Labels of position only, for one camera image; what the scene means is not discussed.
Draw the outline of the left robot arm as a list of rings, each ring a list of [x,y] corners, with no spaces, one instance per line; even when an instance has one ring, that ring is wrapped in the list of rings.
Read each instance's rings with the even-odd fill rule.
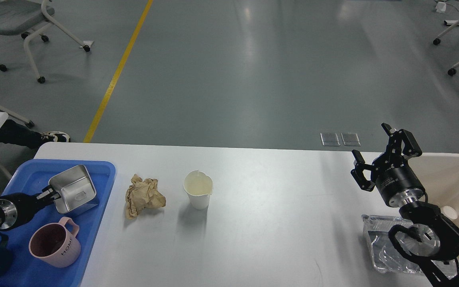
[[[59,192],[50,185],[38,194],[19,192],[0,195],[0,231],[12,230],[31,222],[35,214],[60,198]]]

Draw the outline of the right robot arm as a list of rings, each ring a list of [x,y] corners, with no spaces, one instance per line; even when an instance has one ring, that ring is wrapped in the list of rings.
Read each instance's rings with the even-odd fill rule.
[[[368,165],[353,149],[355,167],[350,173],[362,190],[377,188],[388,207],[398,208],[402,218],[412,221],[410,227],[396,224],[388,231],[394,249],[418,265],[432,286],[459,287],[459,227],[428,201],[425,187],[408,163],[422,150],[410,131],[385,122],[381,127],[388,136],[384,153]]]

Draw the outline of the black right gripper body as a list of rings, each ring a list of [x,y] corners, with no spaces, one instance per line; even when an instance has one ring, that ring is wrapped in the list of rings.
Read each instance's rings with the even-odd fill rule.
[[[409,166],[408,157],[381,154],[372,165],[371,177],[388,207],[402,207],[422,197],[428,201],[426,189]]]

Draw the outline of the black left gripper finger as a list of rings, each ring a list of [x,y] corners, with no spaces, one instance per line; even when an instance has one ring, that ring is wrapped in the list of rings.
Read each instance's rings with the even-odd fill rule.
[[[35,202],[41,206],[52,204],[55,200],[61,198],[61,195],[52,185],[48,185],[42,189],[40,194],[35,195]]]

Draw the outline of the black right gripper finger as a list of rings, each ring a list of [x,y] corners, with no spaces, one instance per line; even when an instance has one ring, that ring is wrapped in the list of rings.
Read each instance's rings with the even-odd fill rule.
[[[354,168],[350,171],[350,174],[354,178],[355,182],[357,182],[360,189],[364,191],[373,191],[375,183],[368,180],[364,175],[364,171],[373,171],[372,165],[366,164],[362,154],[357,151],[357,149],[353,149],[351,153],[355,158],[355,162]]]
[[[385,122],[381,124],[381,127],[388,135],[388,144],[384,152],[387,160],[408,161],[410,158],[422,155],[422,149],[410,131],[396,130]]]

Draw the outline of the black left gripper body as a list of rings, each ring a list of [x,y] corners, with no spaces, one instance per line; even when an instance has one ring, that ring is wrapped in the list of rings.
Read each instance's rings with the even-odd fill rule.
[[[15,193],[0,197],[0,207],[4,213],[0,230],[12,230],[29,223],[38,211],[46,207],[46,202],[37,196]]]

